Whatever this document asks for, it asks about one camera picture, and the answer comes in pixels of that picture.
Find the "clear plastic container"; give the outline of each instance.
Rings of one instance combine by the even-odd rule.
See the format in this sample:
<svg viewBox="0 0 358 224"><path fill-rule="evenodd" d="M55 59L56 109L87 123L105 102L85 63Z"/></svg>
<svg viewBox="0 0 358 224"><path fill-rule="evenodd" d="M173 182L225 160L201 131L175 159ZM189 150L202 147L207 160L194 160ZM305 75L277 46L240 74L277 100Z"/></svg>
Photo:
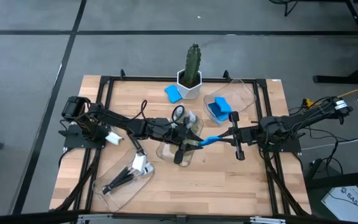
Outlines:
<svg viewBox="0 0 358 224"><path fill-rule="evenodd" d="M126 203L128 203L129 200L135 196L135 194L140 191L154 175L154 168L150 163L148 163L146 167L148 167L149 170L152 170L151 172L144 175L138 175L125 184L113 188L110 192L106 194L103 193L105 186L110 184L111 181L115 179L125 167L132 167L135 155L135 149L128 150L117 163L115 163L105 174L103 174L103 176L93 182L93 191L112 212L118 211Z"/></svg>
<svg viewBox="0 0 358 224"><path fill-rule="evenodd" d="M203 130L203 127L204 127L204 122L201 119L201 116L200 116L201 114L195 113L195 115L197 117L197 122L195 123L195 125L193 125L191 127L191 131L193 133L195 133L197 136L200 136L201 131ZM194 141L194 140L190 140L190 139L184 140L183 144L186 144L186 143L198 145L198 141ZM173 158L175 157L175 153L177 152L177 150L178 150L178 146L161 142L156 150L156 154L159 158L161 158L165 161L173 162ZM194 150L185 152L185 154L183 155L183 160L179 164L179 166L186 167L186 166L190 165L191 158L193 157L193 153L194 153Z"/></svg>
<svg viewBox="0 0 358 224"><path fill-rule="evenodd" d="M230 105L232 111L240 113L249 107L256 100L256 96L252 90L240 79L233 79L229 84L204 96L204 111L215 123L222 125L228 119L220 120L211 111L210 104L215 103L215 97L223 97Z"/></svg>

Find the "blue sponge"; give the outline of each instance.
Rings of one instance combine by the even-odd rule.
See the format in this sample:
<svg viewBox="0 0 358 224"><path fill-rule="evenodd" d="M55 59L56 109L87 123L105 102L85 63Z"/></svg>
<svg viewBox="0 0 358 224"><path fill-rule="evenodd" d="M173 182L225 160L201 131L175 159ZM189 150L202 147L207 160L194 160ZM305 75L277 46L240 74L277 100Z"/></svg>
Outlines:
<svg viewBox="0 0 358 224"><path fill-rule="evenodd" d="M229 113L222 113L217 103L210 103L208 105L210 112L220 121L224 121L229 118Z"/></svg>
<svg viewBox="0 0 358 224"><path fill-rule="evenodd" d="M168 94L168 99L171 103L176 103L182 99L181 94L178 91L177 86L170 85L164 89Z"/></svg>
<svg viewBox="0 0 358 224"><path fill-rule="evenodd" d="M230 113L231 107L223 97L215 97L215 103L219 106L222 113Z"/></svg>

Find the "clear glass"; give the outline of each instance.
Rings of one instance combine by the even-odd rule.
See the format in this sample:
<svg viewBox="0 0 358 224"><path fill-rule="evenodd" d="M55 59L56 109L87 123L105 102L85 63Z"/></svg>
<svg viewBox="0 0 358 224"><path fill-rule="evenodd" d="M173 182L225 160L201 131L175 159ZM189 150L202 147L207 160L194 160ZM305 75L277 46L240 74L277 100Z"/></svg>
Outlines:
<svg viewBox="0 0 358 224"><path fill-rule="evenodd" d="M241 112L249 107L256 100L256 96L248 86L240 79L233 79L229 84L213 92L210 95L204 96L204 111L215 123L222 125L228 119L221 121L211 112L209 108L210 103L215 102L215 97L224 97L226 102L230 105L232 111Z"/></svg>
<svg viewBox="0 0 358 224"><path fill-rule="evenodd" d="M125 167L132 166L135 154L135 149L128 150L117 163L115 163L105 174L103 174L103 176L93 182L93 191L112 212L118 211L126 203L128 203L129 200L135 196L135 194L140 191L154 175L153 169L152 172L137 176L133 180L112 189L109 193L103 194L103 187L105 185L110 184L111 181L116 178Z"/></svg>
<svg viewBox="0 0 358 224"><path fill-rule="evenodd" d="M201 131L204 127L204 122L201 119L201 113L197 113L197 112L193 112L193 113L197 116L197 122L195 125L193 125L191 127L191 131L193 133L195 133L197 136L200 136ZM184 140L183 143L198 145L198 141L194 141L194 140L190 140L190 139ZM165 161L173 162L173 158L175 157L175 153L177 152L177 150L178 150L178 146L161 142L156 150L156 154L159 158L161 158ZM191 158L193 157L193 153L194 153L194 150L185 152L185 154L183 155L183 160L179 164L179 166L186 167L186 166L190 165Z"/></svg>

